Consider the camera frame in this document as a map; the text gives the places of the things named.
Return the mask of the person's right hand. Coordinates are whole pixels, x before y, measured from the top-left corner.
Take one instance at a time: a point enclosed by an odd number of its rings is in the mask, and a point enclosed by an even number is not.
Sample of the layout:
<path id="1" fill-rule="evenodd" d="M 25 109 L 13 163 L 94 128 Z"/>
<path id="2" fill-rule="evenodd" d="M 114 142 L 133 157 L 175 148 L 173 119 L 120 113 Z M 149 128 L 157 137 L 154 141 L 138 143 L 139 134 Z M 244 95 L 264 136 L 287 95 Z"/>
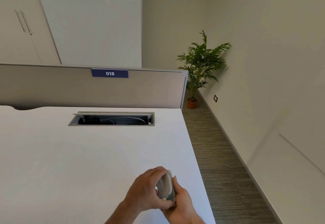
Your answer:
<path id="1" fill-rule="evenodd" d="M 189 192 L 182 187 L 182 193 L 176 193 L 174 207 L 161 210 L 169 224 L 205 224 L 194 209 Z"/>

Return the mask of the person's left hand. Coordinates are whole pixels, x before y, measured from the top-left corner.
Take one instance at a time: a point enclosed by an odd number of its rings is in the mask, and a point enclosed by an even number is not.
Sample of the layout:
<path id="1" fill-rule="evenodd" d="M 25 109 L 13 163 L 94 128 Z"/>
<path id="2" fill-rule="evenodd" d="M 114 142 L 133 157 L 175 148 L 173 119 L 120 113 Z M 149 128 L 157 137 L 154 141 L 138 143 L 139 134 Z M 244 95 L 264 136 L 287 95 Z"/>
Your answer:
<path id="1" fill-rule="evenodd" d="M 138 214 L 146 210 L 154 209 L 153 198 L 154 196 L 158 196 L 156 193 L 156 184 L 167 172 L 167 169 L 159 166 L 139 175 L 129 188 L 123 201 L 127 201 L 134 206 Z"/>

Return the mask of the small grey case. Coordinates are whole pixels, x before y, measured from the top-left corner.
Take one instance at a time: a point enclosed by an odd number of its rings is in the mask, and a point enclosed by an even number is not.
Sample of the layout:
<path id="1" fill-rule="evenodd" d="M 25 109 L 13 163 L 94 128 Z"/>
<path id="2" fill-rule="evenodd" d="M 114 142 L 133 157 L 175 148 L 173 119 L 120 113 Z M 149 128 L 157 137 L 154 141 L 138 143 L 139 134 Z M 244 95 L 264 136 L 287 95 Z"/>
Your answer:
<path id="1" fill-rule="evenodd" d="M 158 197 L 163 200 L 176 202 L 176 194 L 173 186 L 172 172 L 169 170 L 157 182 Z"/>

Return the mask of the person's left forearm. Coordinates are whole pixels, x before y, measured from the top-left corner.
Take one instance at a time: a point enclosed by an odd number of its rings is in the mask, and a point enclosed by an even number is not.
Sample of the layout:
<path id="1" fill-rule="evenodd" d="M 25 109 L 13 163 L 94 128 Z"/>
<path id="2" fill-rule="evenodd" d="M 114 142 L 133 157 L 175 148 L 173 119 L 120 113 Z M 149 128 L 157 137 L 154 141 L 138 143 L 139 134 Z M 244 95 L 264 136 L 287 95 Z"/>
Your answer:
<path id="1" fill-rule="evenodd" d="M 122 201 L 104 224 L 133 224 L 137 216 L 134 206 Z"/>

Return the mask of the grey baseboard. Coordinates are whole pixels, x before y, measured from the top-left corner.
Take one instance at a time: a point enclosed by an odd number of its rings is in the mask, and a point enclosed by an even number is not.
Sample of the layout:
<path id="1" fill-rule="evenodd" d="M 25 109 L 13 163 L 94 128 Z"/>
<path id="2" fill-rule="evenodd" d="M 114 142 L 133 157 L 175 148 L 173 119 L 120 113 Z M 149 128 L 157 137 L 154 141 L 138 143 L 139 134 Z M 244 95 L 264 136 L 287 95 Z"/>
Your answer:
<path id="1" fill-rule="evenodd" d="M 197 97 L 189 134 L 216 224 L 282 224 L 199 91 Z"/>

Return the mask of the green potted palm plant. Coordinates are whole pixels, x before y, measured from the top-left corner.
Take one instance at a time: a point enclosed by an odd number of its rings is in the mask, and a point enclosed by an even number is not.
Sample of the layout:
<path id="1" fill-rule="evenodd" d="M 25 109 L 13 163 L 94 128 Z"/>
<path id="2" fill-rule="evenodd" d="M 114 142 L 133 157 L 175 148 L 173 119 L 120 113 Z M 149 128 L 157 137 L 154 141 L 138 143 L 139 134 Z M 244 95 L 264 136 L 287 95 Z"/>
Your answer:
<path id="1" fill-rule="evenodd" d="M 180 66 L 178 69 L 188 71 L 186 89 L 191 92 L 191 103 L 194 103 L 198 89 L 206 88 L 209 81 L 219 82 L 216 72 L 226 68 L 223 54 L 231 48 L 231 43 L 208 48 L 205 31 L 202 30 L 200 34 L 202 35 L 202 44 L 191 42 L 187 53 L 177 56 L 177 61 L 184 62 L 184 66 Z"/>

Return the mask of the blue label plate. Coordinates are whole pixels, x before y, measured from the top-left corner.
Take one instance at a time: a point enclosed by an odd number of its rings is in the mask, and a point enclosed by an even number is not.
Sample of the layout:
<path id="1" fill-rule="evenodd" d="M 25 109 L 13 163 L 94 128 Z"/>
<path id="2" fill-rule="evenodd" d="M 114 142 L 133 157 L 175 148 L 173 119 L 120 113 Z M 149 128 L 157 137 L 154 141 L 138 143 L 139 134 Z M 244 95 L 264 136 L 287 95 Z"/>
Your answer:
<path id="1" fill-rule="evenodd" d="M 92 77 L 102 78 L 129 78 L 128 70 L 124 69 L 91 69 Z"/>

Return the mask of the grey desk partition panel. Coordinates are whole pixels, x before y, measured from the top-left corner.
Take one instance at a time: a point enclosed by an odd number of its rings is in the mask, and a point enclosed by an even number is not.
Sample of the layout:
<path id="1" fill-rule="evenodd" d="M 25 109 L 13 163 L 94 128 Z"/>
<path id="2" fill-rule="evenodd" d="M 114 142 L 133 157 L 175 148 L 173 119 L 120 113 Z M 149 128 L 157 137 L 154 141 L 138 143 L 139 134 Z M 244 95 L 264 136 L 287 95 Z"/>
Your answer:
<path id="1" fill-rule="evenodd" d="M 92 68 L 114 69 L 0 63 L 0 106 L 182 108 L 186 70 L 124 69 L 129 78 L 102 78 Z"/>

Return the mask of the white glass board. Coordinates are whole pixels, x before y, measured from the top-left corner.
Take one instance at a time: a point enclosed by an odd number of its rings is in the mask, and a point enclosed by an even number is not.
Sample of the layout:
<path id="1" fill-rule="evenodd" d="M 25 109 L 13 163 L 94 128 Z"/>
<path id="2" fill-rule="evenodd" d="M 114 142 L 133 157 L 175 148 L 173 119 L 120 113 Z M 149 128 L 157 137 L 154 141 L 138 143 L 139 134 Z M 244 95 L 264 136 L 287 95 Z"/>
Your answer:
<path id="1" fill-rule="evenodd" d="M 40 0 L 62 65 L 142 67 L 142 0 Z"/>

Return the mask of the beige cabinet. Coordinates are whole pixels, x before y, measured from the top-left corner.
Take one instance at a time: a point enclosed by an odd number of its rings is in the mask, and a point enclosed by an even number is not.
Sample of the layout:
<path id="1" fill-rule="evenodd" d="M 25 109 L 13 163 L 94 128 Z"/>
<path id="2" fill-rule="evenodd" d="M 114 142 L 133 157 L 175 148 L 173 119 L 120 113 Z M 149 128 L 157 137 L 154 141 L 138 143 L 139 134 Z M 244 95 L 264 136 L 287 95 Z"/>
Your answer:
<path id="1" fill-rule="evenodd" d="M 62 64 L 40 0 L 0 0 L 0 63 Z"/>

